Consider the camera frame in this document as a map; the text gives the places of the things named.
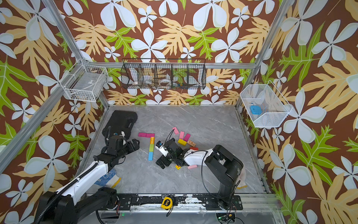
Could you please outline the pink block top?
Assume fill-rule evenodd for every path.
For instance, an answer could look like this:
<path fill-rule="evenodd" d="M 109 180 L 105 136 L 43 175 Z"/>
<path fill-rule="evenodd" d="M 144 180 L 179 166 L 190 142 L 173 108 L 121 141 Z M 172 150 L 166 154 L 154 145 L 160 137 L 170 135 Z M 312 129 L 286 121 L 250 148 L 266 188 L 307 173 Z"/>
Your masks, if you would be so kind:
<path fill-rule="evenodd" d="M 173 129 L 173 132 L 174 132 L 176 135 L 180 133 L 176 127 L 173 127 L 172 129 Z"/>

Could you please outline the blue block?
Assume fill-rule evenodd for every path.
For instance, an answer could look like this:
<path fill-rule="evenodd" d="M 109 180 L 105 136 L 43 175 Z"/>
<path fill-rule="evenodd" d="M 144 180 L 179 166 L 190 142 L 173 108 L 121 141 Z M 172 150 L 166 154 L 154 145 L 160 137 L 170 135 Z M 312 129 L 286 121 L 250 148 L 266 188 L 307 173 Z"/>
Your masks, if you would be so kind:
<path fill-rule="evenodd" d="M 152 161 L 153 160 L 153 152 L 149 152 L 148 153 L 148 161 Z"/>

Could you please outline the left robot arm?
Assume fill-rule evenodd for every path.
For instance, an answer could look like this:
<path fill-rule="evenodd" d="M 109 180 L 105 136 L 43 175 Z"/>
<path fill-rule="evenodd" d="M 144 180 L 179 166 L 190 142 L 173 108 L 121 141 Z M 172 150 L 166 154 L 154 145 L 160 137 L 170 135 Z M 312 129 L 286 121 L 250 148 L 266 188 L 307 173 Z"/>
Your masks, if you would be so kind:
<path fill-rule="evenodd" d="M 139 148 L 139 140 L 126 140 L 121 135 L 109 137 L 101 153 L 94 156 L 93 163 L 85 171 L 59 190 L 40 197 L 34 223 L 76 224 L 100 209 L 116 208 L 117 192 L 111 187 L 101 187 L 95 194 L 82 197 L 97 180 L 119 165 L 120 160 Z"/>

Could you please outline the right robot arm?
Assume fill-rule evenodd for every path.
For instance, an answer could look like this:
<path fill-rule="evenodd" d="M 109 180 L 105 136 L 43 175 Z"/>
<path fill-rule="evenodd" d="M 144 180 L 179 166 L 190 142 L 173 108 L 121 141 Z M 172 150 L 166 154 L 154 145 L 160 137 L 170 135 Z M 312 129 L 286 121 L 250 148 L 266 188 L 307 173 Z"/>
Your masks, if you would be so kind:
<path fill-rule="evenodd" d="M 220 187 L 217 193 L 211 193 L 207 187 L 205 190 L 223 209 L 231 205 L 236 189 L 245 184 L 246 172 L 243 162 L 221 145 L 208 150 L 182 149 L 172 138 L 165 143 L 158 141 L 155 148 L 162 154 L 156 161 L 162 169 L 172 163 L 177 168 L 198 165 L 208 167 L 220 182 Z"/>

